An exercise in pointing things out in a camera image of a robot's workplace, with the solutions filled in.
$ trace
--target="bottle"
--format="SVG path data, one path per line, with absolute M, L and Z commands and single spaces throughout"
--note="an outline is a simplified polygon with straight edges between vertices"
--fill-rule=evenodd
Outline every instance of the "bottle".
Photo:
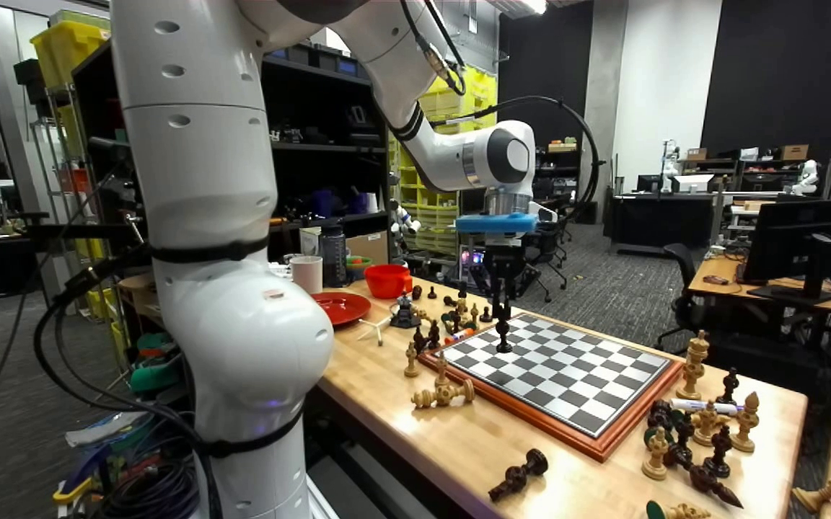
M 319 256 L 324 256 L 324 285 L 345 282 L 345 234 L 338 221 L 326 221 L 319 231 Z

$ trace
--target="red bowl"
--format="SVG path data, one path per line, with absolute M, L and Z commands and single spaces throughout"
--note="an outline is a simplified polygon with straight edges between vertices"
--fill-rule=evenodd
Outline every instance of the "red bowl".
M 396 299 L 412 292 L 412 275 L 404 264 L 373 264 L 362 272 L 367 288 L 377 299 Z

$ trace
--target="floor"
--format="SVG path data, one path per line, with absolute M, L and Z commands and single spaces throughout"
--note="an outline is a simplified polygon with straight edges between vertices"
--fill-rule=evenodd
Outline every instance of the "floor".
M 681 292 L 676 263 L 660 256 L 613 253 L 611 241 L 595 226 L 572 227 L 564 246 L 569 285 L 560 292 L 547 272 L 541 282 L 550 285 L 554 299 L 541 299 L 541 285 L 531 285 L 518 299 L 521 308 L 554 315 L 585 329 L 616 335 L 635 342 L 652 342 L 671 325 L 670 303 Z M 19 296 L 0 299 L 0 355 Z M 72 450 L 64 440 L 65 429 L 87 426 L 101 417 L 45 381 L 32 351 L 32 329 L 42 315 L 39 293 L 26 296 L 19 332 L 10 357 L 0 378 L 0 519 L 10 515 L 52 515 L 48 494 L 55 481 L 72 469 Z M 70 357 L 83 376 L 106 383 L 119 357 L 104 325 L 70 318 L 65 319 Z M 795 485 L 813 487 L 823 481 L 823 468 L 831 437 L 831 399 L 811 400 L 808 440 L 800 459 Z M 315 479 L 329 479 L 329 494 L 344 502 L 345 515 L 370 515 L 373 507 L 358 507 L 351 491 L 335 485 L 335 468 L 319 468 Z

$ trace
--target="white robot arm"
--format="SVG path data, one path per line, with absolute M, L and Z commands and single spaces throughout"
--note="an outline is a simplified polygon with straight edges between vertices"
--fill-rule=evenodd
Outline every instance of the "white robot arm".
M 332 27 L 370 70 L 387 125 L 440 191 L 487 188 L 479 231 L 533 226 L 533 135 L 497 125 L 437 135 L 414 107 L 440 60 L 423 0 L 114 0 L 111 58 L 165 325 L 197 386 L 197 433 L 231 452 L 202 475 L 199 515 L 308 515 L 300 407 L 329 363 L 319 306 L 269 269 L 276 181 L 259 54 Z

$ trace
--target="chess board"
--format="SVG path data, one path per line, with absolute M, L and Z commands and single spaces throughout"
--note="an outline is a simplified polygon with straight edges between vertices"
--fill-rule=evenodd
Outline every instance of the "chess board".
M 446 376 L 599 461 L 681 376 L 677 361 L 564 324 L 514 315 L 507 325 L 514 351 L 497 351 L 497 329 L 443 345 Z

